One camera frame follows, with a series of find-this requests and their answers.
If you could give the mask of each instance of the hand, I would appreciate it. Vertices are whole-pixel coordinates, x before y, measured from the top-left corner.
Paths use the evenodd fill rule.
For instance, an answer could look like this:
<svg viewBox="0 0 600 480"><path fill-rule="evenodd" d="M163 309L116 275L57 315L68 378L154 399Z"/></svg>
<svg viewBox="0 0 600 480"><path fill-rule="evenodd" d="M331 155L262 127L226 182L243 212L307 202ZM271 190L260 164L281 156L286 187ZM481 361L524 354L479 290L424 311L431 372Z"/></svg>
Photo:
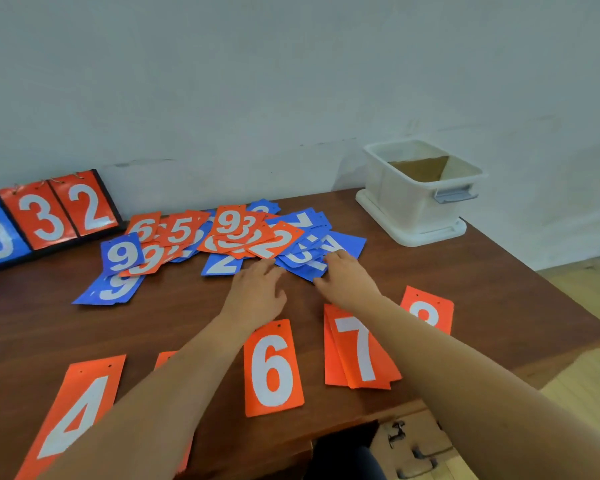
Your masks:
<svg viewBox="0 0 600 480"><path fill-rule="evenodd" d="M263 259L236 274L220 312L249 334L280 315L287 302L284 291L276 295L276 283L286 271L274 263Z"/></svg>
<svg viewBox="0 0 600 480"><path fill-rule="evenodd" d="M351 313L376 296L382 296L367 270L345 250L337 250L324 257L329 265L328 280L314 278L318 291L334 305Z"/></svg>

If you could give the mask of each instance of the wooden table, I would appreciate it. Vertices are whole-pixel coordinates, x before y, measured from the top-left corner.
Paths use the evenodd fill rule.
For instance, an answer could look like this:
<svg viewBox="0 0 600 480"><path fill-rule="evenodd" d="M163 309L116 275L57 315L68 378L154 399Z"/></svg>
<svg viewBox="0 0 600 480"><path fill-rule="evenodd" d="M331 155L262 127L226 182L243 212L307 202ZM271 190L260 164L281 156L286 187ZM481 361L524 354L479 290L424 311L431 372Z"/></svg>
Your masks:
<svg viewBox="0 0 600 480"><path fill-rule="evenodd" d="M336 231L368 238L360 256L380 290L399 302L412 285L456 304L452 334L535 387L600 346L600 321L468 226L467 233L405 248L355 202L355 190L280 201L281 213L323 210ZM204 255L145 279L128 305L75 306L101 270L97 243L0 272L0 480L16 475L72 362L127 354L118 398L220 311L229 277L202 278ZM312 439L423 407L406 379L391 391L324 384L322 297L293 274L282 279L304 406L247 418L242 354L196 434L187 476L234 477L306 458Z"/></svg>

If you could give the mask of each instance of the forearm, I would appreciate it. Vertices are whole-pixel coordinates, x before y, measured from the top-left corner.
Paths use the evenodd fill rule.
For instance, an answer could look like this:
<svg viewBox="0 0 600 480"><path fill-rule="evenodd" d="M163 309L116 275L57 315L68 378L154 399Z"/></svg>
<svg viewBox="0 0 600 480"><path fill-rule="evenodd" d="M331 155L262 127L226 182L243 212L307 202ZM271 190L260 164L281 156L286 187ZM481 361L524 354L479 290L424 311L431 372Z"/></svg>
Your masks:
<svg viewBox="0 0 600 480"><path fill-rule="evenodd" d="M480 478L600 478L600 435L515 375L387 298L353 311Z"/></svg>
<svg viewBox="0 0 600 480"><path fill-rule="evenodd" d="M216 317L69 447L41 480L171 480L248 333Z"/></svg>

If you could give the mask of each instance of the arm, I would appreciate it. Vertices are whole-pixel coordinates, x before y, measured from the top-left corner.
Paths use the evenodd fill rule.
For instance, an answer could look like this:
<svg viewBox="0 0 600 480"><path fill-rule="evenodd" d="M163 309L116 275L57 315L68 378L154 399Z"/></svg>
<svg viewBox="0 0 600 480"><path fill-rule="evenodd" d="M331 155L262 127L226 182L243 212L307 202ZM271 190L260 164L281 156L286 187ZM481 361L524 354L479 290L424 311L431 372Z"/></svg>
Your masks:
<svg viewBox="0 0 600 480"><path fill-rule="evenodd" d="M259 261L236 274L220 314L124 396L40 480L171 480L227 369L251 332L287 301L284 270Z"/></svg>
<svg viewBox="0 0 600 480"><path fill-rule="evenodd" d="M374 334L483 479L600 479L600 434L480 352L381 295L345 251L318 290Z"/></svg>

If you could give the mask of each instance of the wooden floor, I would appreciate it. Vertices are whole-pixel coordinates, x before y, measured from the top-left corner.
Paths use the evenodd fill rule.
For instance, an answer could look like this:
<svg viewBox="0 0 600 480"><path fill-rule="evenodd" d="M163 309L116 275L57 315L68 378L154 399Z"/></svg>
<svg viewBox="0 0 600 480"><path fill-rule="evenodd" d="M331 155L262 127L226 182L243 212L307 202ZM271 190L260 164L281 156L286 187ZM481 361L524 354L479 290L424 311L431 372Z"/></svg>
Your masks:
<svg viewBox="0 0 600 480"><path fill-rule="evenodd" d="M540 271L540 274L600 319L600 257ZM600 431L600 349L587 352L542 389L553 402ZM456 457L418 480L475 480Z"/></svg>

